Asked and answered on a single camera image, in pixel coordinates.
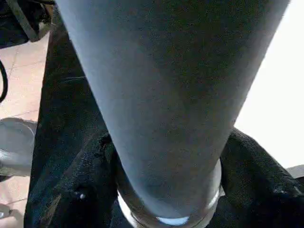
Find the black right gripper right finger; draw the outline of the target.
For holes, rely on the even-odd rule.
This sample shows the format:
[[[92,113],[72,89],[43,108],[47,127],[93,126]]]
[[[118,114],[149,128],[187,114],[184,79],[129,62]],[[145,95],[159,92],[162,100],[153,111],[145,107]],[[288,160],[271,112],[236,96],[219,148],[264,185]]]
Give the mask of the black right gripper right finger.
[[[302,228],[304,184],[233,128],[220,157],[221,196],[211,228]]]

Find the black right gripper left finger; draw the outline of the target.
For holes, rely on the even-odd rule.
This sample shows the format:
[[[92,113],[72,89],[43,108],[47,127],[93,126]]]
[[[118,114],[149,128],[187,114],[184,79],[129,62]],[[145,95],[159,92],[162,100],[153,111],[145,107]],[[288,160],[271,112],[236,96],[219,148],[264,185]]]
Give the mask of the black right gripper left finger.
[[[95,134],[62,169],[51,165],[30,182],[26,228],[109,228],[117,199],[116,150],[108,133]]]

